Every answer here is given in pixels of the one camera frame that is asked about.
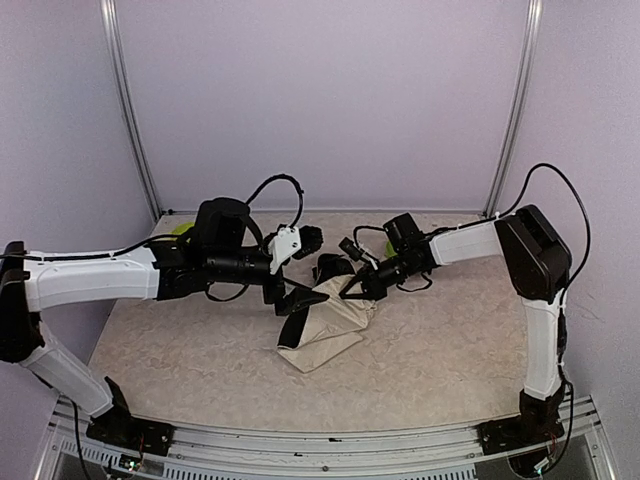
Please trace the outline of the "beige folding umbrella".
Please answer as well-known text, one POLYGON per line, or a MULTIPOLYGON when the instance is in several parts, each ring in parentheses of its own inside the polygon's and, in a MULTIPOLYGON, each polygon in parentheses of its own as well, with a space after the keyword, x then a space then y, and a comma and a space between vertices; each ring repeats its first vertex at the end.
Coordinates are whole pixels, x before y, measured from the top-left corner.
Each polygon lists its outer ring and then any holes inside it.
POLYGON ((277 343, 280 357, 300 372, 318 369, 363 340, 361 332, 373 319, 376 302, 340 297, 354 277, 355 270, 344 256, 319 256, 312 292, 321 294, 322 301, 289 314, 277 343))

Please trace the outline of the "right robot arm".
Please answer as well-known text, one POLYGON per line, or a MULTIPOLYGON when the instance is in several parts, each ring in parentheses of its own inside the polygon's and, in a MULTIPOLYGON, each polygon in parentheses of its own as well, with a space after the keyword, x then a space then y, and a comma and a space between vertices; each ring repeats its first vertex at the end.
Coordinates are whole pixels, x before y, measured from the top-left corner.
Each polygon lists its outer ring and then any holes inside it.
POLYGON ((362 267, 340 290, 343 300, 379 301, 391 288, 404 289, 412 277, 428 286, 432 275, 447 272, 477 274, 473 284, 497 281, 508 298, 522 307, 526 328, 526 366, 516 415, 478 425, 484 454, 494 455, 568 437, 560 405, 569 382, 563 367, 567 329, 565 298, 571 283, 572 254, 534 205, 491 219, 458 226, 422 230, 409 213, 380 226, 394 254, 378 260, 356 239, 343 239, 341 249, 362 267))

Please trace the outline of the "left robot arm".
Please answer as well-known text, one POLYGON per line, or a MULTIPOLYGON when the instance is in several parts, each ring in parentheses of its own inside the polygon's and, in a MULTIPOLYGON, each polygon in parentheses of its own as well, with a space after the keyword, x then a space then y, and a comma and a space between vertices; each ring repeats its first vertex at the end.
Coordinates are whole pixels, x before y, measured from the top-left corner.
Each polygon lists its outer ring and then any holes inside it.
POLYGON ((181 299, 223 283, 261 287, 264 303, 286 316, 325 300, 302 285, 288 292, 283 274, 290 259, 322 244, 321 229, 309 225, 281 226, 264 236, 248 203, 225 197, 203 202, 185 232, 118 251, 46 254, 10 242, 1 256, 1 359, 72 400, 90 418, 89 438, 165 456, 174 426, 133 416, 119 385, 57 340, 42 323, 42 311, 93 301, 181 299))

